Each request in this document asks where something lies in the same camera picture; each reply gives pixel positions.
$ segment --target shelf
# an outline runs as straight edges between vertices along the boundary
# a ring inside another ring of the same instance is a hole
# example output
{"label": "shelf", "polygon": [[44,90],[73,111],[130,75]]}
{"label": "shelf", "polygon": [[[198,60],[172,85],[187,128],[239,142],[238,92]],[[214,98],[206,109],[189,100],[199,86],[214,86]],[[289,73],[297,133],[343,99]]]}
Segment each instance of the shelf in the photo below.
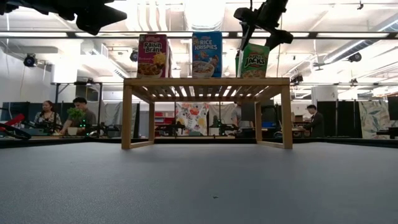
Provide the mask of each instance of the shelf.
{"label": "shelf", "polygon": [[125,86],[146,102],[261,101],[290,86],[289,78],[126,78]]}

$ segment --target rice krispies box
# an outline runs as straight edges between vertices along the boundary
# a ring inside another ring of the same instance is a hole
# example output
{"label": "rice krispies box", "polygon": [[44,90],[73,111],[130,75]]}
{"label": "rice krispies box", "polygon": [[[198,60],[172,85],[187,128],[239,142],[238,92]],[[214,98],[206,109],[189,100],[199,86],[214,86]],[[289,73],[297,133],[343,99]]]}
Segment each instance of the rice krispies box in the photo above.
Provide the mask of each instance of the rice krispies box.
{"label": "rice krispies box", "polygon": [[169,77],[169,42],[166,35],[141,34],[139,36],[137,77]]}
{"label": "rice krispies box", "polygon": [[269,47],[248,44],[239,56],[238,77],[265,78],[267,74]]}
{"label": "rice krispies box", "polygon": [[192,77],[221,77],[223,72],[222,33],[194,32],[192,57]]}

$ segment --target ceiling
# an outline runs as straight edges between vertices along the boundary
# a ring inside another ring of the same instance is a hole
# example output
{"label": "ceiling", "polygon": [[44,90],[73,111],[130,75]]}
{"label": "ceiling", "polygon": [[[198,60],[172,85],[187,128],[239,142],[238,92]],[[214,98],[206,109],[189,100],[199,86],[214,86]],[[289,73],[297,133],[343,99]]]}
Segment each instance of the ceiling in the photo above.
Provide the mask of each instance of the ceiling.
{"label": "ceiling", "polygon": [[[222,31],[241,31],[239,21],[233,17],[239,7],[249,7],[249,1],[219,0],[221,6],[209,9],[210,0],[127,0],[115,1],[109,4],[128,14],[126,21],[121,21],[104,27],[101,31],[186,31],[191,30],[192,24],[185,20],[187,5],[196,10],[187,11],[203,17],[207,23],[220,20]],[[361,10],[358,0],[290,0],[287,12],[280,20],[280,29],[290,32],[330,31],[330,32],[371,32],[380,31],[380,26],[388,20],[398,20],[398,0],[362,0]],[[261,1],[254,1],[254,8],[258,8]],[[10,31],[78,31],[74,22],[67,22],[55,14],[42,15],[35,10],[20,8],[7,17],[0,17],[0,30]],[[69,52],[71,45],[79,45],[83,40],[71,39],[12,39],[10,45],[16,46],[52,46],[62,52]],[[265,39],[256,39],[254,44],[264,44]],[[109,49],[109,57],[122,69],[134,74],[137,64],[131,62],[129,55],[132,49],[137,48],[136,39],[95,39],[96,45],[105,45]],[[294,40],[291,44],[283,44],[275,48],[269,57],[269,77],[291,77],[301,74],[304,82],[349,82],[357,78],[360,83],[395,82],[398,80],[398,46],[396,40],[383,40],[370,47],[362,49],[363,59],[360,62],[350,63],[345,60],[324,65],[321,70],[313,66],[314,62],[321,62],[323,57],[342,51],[347,46],[355,44],[355,40]],[[170,39],[173,53],[174,68],[178,68],[181,77],[190,74],[190,41],[188,39]],[[225,75],[235,75],[236,49],[240,40],[225,39],[223,42],[223,65]],[[88,70],[85,75],[95,78],[106,72],[98,69],[97,72]],[[299,94],[308,94],[310,86],[300,86],[296,89]],[[366,93],[370,87],[358,88],[358,93]]]}

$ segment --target colorful curtain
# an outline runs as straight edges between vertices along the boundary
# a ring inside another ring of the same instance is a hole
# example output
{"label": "colorful curtain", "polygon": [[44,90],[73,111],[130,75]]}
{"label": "colorful curtain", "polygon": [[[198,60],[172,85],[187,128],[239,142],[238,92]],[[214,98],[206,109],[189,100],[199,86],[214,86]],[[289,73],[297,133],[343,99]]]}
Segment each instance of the colorful curtain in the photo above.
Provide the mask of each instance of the colorful curtain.
{"label": "colorful curtain", "polygon": [[376,133],[388,127],[398,127],[398,121],[390,121],[388,103],[385,101],[360,101],[359,112],[363,139],[389,139],[389,136]]}
{"label": "colorful curtain", "polygon": [[177,103],[176,119],[177,122],[185,125],[182,136],[207,135],[207,113],[209,107],[207,103]]}

